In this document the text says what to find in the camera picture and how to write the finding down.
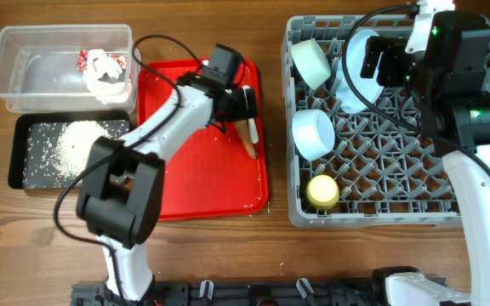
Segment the yellow plastic cup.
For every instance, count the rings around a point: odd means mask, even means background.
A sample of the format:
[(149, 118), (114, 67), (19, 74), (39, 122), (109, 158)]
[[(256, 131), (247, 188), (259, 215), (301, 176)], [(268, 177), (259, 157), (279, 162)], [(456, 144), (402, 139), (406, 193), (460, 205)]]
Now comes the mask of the yellow plastic cup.
[(305, 190), (309, 203), (319, 209), (334, 207), (339, 201), (339, 187), (335, 180), (325, 174), (315, 176)]

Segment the red patterned wrapper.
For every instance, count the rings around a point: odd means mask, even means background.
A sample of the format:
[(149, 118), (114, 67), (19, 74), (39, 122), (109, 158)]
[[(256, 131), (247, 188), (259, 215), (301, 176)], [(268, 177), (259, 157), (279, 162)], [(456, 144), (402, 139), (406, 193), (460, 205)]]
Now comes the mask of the red patterned wrapper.
[(106, 53), (103, 49), (81, 50), (77, 58), (77, 69), (86, 71), (88, 67), (88, 57), (93, 56), (93, 62), (103, 57), (108, 57), (117, 62), (122, 69), (125, 69), (128, 62), (128, 56), (122, 54)]

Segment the crumpled white tissue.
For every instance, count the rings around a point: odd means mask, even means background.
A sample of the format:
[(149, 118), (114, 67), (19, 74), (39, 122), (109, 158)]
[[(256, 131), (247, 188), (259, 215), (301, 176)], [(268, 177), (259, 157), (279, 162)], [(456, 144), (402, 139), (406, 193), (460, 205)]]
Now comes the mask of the crumpled white tissue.
[(86, 88), (104, 105), (121, 104), (128, 100), (131, 85), (125, 69), (113, 59), (103, 57), (93, 62), (88, 57), (88, 67), (83, 71)]

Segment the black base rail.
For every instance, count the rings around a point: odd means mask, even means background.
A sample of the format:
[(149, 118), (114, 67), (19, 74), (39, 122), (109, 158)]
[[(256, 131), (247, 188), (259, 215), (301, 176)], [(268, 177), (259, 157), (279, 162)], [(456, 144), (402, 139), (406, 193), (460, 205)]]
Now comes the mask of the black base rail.
[(377, 285), (367, 278), (315, 282), (203, 283), (157, 281), (146, 296), (128, 305), (384, 305)]

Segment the white plastic spoon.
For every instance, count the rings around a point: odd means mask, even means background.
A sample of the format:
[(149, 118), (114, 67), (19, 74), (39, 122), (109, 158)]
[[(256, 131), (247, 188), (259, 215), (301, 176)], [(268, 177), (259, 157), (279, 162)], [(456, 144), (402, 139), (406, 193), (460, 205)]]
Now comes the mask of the white plastic spoon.
[(243, 96), (246, 100), (246, 104), (248, 107), (248, 130), (249, 136), (253, 144), (257, 144), (259, 142), (259, 133), (255, 123), (255, 118), (258, 116), (258, 108), (256, 103), (255, 91), (245, 85), (243, 88)]

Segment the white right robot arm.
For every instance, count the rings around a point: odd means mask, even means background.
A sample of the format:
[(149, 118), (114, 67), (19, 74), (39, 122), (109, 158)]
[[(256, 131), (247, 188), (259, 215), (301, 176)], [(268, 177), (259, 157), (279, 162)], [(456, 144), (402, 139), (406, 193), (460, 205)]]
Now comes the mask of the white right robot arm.
[(407, 38), (371, 37), (354, 59), (364, 78), (404, 87), (419, 102), (416, 132), (433, 141), (459, 204), (471, 291), (455, 292), (417, 271), (378, 272), (387, 305), (490, 305), (490, 24), (480, 14), (415, 15)]

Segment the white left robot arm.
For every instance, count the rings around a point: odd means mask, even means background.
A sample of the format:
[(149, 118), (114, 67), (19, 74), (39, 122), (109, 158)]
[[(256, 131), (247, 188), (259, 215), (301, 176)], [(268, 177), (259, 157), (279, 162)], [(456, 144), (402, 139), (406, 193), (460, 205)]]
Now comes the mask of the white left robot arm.
[(236, 84), (243, 64), (236, 50), (216, 45), (206, 65), (173, 82), (168, 100), (141, 126), (92, 144), (76, 212), (104, 249), (110, 303), (153, 299), (144, 243), (160, 218), (165, 167), (173, 155), (200, 129), (258, 115), (254, 91)]

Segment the grey dishwasher rack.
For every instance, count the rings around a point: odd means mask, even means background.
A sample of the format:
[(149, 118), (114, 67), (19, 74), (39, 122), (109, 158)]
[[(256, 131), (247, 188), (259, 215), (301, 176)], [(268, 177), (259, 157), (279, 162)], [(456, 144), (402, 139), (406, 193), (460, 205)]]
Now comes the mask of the grey dishwasher rack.
[[(373, 225), (461, 224), (455, 194), (435, 155), (431, 140), (365, 110), (347, 114), (331, 76), (313, 90), (292, 61), (295, 43), (315, 40), (336, 69), (340, 49), (356, 15), (299, 15), (290, 18), (282, 40), (282, 94), (286, 118), (318, 109), (329, 116), (335, 145), (325, 156), (305, 160), (287, 135), (288, 217), (300, 228), (367, 227)], [(313, 207), (305, 186), (325, 174), (340, 188), (338, 203), (328, 210)]]

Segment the clear plastic bin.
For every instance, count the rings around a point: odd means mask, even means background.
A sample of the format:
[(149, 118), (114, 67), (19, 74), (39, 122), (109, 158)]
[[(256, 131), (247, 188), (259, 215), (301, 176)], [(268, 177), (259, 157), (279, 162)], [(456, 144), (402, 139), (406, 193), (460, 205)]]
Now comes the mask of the clear plastic bin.
[[(77, 69), (81, 50), (103, 49), (128, 56), (131, 85), (126, 102), (104, 105), (86, 88)], [(0, 32), (0, 99), (15, 113), (134, 111), (140, 52), (125, 24), (23, 25)]]

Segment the brown carrot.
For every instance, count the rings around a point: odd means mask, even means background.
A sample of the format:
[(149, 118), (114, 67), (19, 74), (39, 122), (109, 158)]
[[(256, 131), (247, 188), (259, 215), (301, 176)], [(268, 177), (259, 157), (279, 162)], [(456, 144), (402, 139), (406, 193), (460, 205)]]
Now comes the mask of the brown carrot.
[(256, 151), (254, 149), (254, 144), (251, 140), (248, 124), (246, 121), (233, 122), (233, 126), (236, 129), (236, 133), (242, 144), (248, 153), (248, 156), (255, 159), (257, 157)]

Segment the red plastic tray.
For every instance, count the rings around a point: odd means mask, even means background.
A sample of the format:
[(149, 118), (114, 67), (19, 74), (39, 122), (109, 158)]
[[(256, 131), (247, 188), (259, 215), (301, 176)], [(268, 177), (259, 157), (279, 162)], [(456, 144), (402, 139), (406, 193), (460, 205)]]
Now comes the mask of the red plastic tray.
[[(172, 81), (197, 68), (193, 59), (158, 61), (148, 64)], [(196, 131), (174, 154), (165, 167), (160, 221), (251, 215), (268, 202), (269, 182), (266, 165), (261, 110), (259, 72), (246, 59), (244, 78), (256, 92), (259, 116), (255, 125), (259, 142), (251, 158), (235, 128), (226, 125), (222, 134), (215, 127)], [(138, 78), (138, 126), (166, 101), (172, 88), (158, 76), (141, 69)]]

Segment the black waste bin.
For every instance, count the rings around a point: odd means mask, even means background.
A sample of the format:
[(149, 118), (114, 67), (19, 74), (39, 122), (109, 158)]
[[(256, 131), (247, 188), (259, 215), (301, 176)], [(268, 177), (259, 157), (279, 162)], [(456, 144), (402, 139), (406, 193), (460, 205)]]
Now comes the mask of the black waste bin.
[(31, 113), (20, 116), (14, 129), (14, 142), (9, 163), (8, 185), (14, 190), (22, 188), (23, 170), (26, 157), (28, 128), (40, 122), (110, 121), (127, 120), (129, 131), (133, 128), (129, 115), (123, 110), (71, 111), (55, 113)]

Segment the small light blue bowl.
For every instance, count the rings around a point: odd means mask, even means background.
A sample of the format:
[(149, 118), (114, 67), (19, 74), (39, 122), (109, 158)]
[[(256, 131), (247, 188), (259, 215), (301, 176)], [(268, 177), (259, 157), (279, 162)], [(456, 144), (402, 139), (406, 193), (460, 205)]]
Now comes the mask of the small light blue bowl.
[(333, 124), (322, 110), (299, 110), (293, 115), (292, 135), (299, 153), (314, 161), (329, 153), (335, 144)]

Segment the light blue plate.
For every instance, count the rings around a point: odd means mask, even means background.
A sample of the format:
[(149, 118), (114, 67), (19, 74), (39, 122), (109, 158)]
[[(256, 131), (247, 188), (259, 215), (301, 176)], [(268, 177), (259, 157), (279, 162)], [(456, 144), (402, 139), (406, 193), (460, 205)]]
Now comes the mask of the light blue plate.
[[(377, 37), (379, 34), (373, 30), (360, 30), (350, 40), (347, 48), (347, 68), (350, 78), (358, 92), (370, 103), (374, 103), (379, 98), (383, 91), (383, 87), (378, 85), (377, 76), (379, 74), (379, 62), (376, 63), (374, 75), (372, 78), (361, 77), (362, 65), (366, 56), (366, 45), (370, 37)], [(342, 64), (338, 65), (336, 79), (339, 80), (339, 85), (335, 91), (336, 99), (342, 101), (341, 109), (347, 114), (356, 114), (364, 111), (367, 107), (355, 96), (350, 90), (348, 83), (343, 73)]]

